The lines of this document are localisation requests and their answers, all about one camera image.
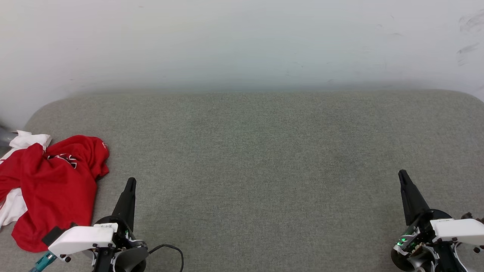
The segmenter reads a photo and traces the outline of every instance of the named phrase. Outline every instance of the gray fabric surface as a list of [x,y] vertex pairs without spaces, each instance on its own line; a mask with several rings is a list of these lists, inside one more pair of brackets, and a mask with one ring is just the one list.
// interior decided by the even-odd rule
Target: gray fabric surface
[[0,157],[4,156],[8,150],[10,150],[10,147],[0,146]]
[[[181,248],[186,272],[396,272],[400,169],[432,208],[484,216],[483,116],[450,91],[118,94],[52,103],[26,130],[102,138],[110,173],[93,220],[136,177],[136,237]],[[28,271],[39,254],[12,228],[0,231],[0,271]],[[461,258],[479,270],[471,249]],[[147,271],[179,265],[161,249]],[[90,272],[90,261],[47,271]]]

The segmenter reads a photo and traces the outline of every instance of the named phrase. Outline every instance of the black cable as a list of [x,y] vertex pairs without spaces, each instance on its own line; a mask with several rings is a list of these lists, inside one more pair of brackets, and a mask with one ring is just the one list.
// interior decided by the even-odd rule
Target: black cable
[[151,249],[151,250],[150,250],[148,253],[151,255],[151,253],[153,253],[153,252],[157,251],[158,249],[160,249],[160,248],[162,248],[162,247],[164,247],[164,246],[165,246],[165,247],[172,248],[172,249],[174,249],[174,250],[176,250],[176,251],[180,252],[181,259],[182,259],[182,260],[181,260],[181,263],[182,263],[182,264],[181,264],[181,269],[180,269],[180,272],[182,272],[182,271],[183,271],[183,265],[184,265],[184,261],[183,261],[183,252],[182,252],[182,250],[181,250],[180,248],[178,248],[178,247],[176,247],[176,246],[174,246],[174,245],[171,245],[171,244],[165,244],[165,243],[164,243],[164,244],[161,244],[161,245],[156,246],[155,248]]

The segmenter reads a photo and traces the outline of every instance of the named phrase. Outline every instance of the red t-shirt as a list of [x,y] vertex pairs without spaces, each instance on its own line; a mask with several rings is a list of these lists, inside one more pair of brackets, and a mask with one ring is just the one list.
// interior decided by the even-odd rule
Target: red t-shirt
[[41,239],[55,226],[90,226],[96,178],[106,175],[109,151],[101,139],[77,135],[44,152],[40,144],[15,151],[0,164],[0,202],[20,187],[27,205],[12,232],[18,246],[47,250]]

